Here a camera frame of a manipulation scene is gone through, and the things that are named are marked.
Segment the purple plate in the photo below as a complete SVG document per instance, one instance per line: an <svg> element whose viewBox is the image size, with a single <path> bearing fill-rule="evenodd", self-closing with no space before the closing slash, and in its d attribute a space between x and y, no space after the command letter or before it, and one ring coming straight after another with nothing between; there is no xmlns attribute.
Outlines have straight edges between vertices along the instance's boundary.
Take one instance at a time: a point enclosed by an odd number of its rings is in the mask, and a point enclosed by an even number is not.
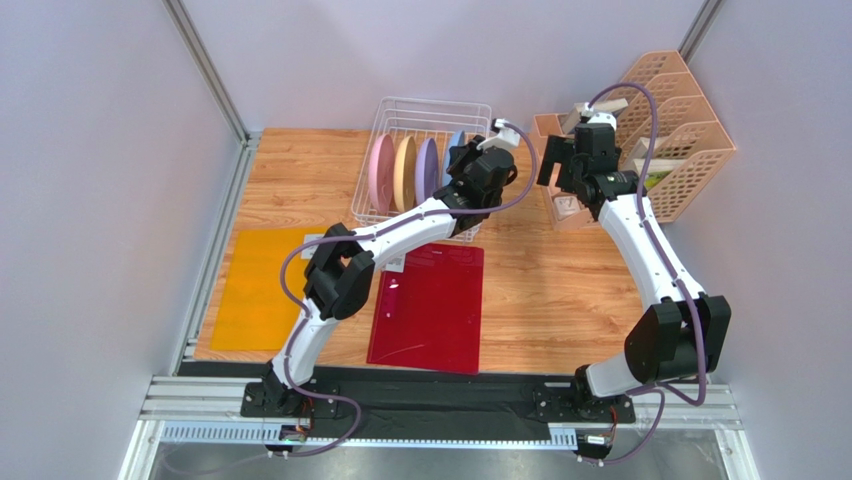
<svg viewBox="0 0 852 480"><path fill-rule="evenodd" d="M437 144L433 138L425 139L418 149L414 180L417 205L430 198L438 189L438 151Z"/></svg>

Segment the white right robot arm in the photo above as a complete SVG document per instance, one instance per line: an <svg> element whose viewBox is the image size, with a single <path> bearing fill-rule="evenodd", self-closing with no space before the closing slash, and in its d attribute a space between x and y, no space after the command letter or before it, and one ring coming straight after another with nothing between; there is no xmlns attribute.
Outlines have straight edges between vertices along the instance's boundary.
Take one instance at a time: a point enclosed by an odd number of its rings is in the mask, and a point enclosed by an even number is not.
<svg viewBox="0 0 852 480"><path fill-rule="evenodd" d="M622 353L578 370L599 398L713 372L731 318L726 298L708 295L686 271L639 175L619 169L620 154L611 125L581 124L573 138L548 137L537 180L575 195L591 212L623 256L645 310Z"/></svg>

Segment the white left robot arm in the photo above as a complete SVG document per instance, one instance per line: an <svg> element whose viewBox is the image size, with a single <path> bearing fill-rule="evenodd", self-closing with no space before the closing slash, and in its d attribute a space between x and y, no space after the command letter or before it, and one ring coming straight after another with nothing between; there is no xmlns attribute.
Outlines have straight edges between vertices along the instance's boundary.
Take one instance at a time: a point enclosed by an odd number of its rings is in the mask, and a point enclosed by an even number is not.
<svg viewBox="0 0 852 480"><path fill-rule="evenodd" d="M517 176L509 149L477 136L452 148L451 157L451 183L420 205L371 227L350 230L338 223L305 243L314 250L305 293L297 298L283 290L300 315L262 380L273 397L286 397L311 379L333 330L365 305L379 268L428 243L456 237L502 210L503 190Z"/></svg>

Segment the upper book in rack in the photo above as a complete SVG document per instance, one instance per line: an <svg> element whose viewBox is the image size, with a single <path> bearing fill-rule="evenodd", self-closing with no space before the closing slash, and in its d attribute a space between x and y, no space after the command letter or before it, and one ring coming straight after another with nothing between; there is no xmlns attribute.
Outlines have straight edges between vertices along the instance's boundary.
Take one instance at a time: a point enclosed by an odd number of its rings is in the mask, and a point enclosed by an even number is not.
<svg viewBox="0 0 852 480"><path fill-rule="evenodd" d="M628 102L624 98L597 101L593 105L588 102L576 103L568 113L560 114L558 119L564 134L573 134L581 123L608 124L616 129L617 116L627 107Z"/></svg>

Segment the pink file rack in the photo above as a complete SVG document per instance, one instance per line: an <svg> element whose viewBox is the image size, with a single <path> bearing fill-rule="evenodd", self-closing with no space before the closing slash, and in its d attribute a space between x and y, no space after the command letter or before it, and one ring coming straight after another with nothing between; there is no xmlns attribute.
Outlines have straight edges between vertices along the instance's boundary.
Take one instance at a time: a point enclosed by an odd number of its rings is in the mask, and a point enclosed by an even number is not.
<svg viewBox="0 0 852 480"><path fill-rule="evenodd" d="M628 107L617 117L619 166L640 137L651 137L651 113L658 117L653 157L685 163L648 190L659 223L676 220L733 156L736 147L680 54L644 54L622 78L644 86L655 98L652 107L638 90L620 87L604 98L624 98Z"/></svg>

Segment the middle white book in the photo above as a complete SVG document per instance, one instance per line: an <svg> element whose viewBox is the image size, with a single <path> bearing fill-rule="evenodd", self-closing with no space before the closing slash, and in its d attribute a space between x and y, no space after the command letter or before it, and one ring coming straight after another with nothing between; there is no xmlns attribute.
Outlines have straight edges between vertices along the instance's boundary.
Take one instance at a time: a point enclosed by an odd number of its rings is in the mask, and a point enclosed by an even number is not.
<svg viewBox="0 0 852 480"><path fill-rule="evenodd" d="M640 137L632 150L627 154L624 169L639 174L644 168L649 146L650 139L648 137ZM650 161L647 174L651 176L652 174L669 173L674 168L675 166L669 159L653 157Z"/></svg>

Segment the yellow plate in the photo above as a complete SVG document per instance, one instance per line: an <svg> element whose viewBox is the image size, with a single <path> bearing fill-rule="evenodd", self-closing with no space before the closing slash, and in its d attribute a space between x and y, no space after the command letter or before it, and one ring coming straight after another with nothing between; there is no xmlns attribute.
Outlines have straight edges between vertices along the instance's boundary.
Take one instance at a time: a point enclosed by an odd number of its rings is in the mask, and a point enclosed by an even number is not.
<svg viewBox="0 0 852 480"><path fill-rule="evenodd" d="M416 161L417 146L414 137L405 136L397 145L394 161L393 199L396 211L399 213L412 209L415 204L414 170Z"/></svg>

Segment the pink plate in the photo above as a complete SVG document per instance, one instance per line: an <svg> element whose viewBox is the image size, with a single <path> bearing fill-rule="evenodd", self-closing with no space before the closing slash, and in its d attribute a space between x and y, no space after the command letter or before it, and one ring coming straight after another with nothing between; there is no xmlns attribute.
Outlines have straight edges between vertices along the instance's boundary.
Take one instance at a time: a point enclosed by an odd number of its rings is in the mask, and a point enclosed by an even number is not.
<svg viewBox="0 0 852 480"><path fill-rule="evenodd" d="M373 142L368 163L368 193L379 214L389 211L393 196L395 148L392 137L382 134Z"/></svg>

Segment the red folder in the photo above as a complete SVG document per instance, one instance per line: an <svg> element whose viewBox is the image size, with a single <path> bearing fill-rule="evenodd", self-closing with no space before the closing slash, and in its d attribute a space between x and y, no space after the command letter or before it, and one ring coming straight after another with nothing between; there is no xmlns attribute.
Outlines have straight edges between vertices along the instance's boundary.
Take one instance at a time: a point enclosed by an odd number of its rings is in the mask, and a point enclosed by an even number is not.
<svg viewBox="0 0 852 480"><path fill-rule="evenodd" d="M479 372L485 252L430 243L381 275L367 362L475 375Z"/></svg>

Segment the black base mat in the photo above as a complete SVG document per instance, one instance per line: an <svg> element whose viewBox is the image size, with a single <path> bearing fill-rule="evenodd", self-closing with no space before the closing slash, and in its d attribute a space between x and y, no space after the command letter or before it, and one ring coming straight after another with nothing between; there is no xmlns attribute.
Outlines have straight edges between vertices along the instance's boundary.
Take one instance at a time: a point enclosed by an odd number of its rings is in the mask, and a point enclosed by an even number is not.
<svg viewBox="0 0 852 480"><path fill-rule="evenodd" d="M202 361L179 368L186 377L236 377L239 416L266 414L306 421L312 437L338 438L353 428L355 439L543 440L551 423L631 425L626 396L581 400L566 375L440 372L319 366L307 389L356 401L362 414L343 402L308 400L293 393L276 400L261 384L264 364Z"/></svg>

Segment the orange folder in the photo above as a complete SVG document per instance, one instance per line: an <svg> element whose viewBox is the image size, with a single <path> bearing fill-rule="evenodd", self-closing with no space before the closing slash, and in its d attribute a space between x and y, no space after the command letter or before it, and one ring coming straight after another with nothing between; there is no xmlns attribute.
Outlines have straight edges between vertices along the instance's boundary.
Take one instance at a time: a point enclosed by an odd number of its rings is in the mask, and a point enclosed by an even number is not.
<svg viewBox="0 0 852 480"><path fill-rule="evenodd" d="M281 349L301 313L280 286L282 263L324 233L320 226L238 233L213 327L213 351Z"/></svg>

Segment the right aluminium corner post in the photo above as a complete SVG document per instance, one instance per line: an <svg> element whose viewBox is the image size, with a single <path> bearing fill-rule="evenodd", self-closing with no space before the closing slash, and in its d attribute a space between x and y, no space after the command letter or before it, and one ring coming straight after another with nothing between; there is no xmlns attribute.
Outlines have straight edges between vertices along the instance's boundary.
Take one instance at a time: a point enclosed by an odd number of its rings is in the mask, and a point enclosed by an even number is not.
<svg viewBox="0 0 852 480"><path fill-rule="evenodd" d="M678 47L678 52L685 63L689 64L694 58L724 4L725 0L704 0L702 2Z"/></svg>

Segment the aluminium corner post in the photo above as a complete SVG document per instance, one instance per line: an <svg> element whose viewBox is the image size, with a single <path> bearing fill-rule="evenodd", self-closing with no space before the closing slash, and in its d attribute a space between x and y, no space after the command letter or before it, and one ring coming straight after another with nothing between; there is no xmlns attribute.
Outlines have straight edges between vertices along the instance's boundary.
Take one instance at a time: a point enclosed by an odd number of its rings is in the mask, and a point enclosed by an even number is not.
<svg viewBox="0 0 852 480"><path fill-rule="evenodd" d="M725 0L704 0L702 2L678 47L678 52L685 63L689 64L694 58L724 4Z"/></svg>
<svg viewBox="0 0 852 480"><path fill-rule="evenodd" d="M251 133L247 129L231 95L227 91L185 2L181 0L164 0L163 5L187 47L229 130L240 145L246 145L251 138Z"/></svg>

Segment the left aluminium corner post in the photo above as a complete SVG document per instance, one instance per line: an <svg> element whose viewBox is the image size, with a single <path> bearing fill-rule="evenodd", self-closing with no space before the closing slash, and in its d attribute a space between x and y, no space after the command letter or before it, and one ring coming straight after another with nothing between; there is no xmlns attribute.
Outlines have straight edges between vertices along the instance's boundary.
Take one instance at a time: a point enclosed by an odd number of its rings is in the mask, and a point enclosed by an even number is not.
<svg viewBox="0 0 852 480"><path fill-rule="evenodd" d="M164 0L163 5L187 47L229 130L240 145L246 145L251 138L251 133L247 129L231 95L227 91L185 2L181 0Z"/></svg>

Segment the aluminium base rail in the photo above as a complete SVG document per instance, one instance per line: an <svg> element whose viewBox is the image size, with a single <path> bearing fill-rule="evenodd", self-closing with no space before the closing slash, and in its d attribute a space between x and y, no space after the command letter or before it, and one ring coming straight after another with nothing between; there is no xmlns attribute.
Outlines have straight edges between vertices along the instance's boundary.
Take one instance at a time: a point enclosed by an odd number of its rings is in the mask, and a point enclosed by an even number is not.
<svg viewBox="0 0 852 480"><path fill-rule="evenodd" d="M533 453L582 475L698 479L759 472L728 386L657 387L574 411L567 375L319 367L317 399L288 407L261 400L260 369L236 375L153 378L120 477L146 479L158 468L182 478L244 478L265 468L282 478L314 473L372 478L403 475L405 454L431 453L440 478L470 453L496 473L495 453Z"/></svg>

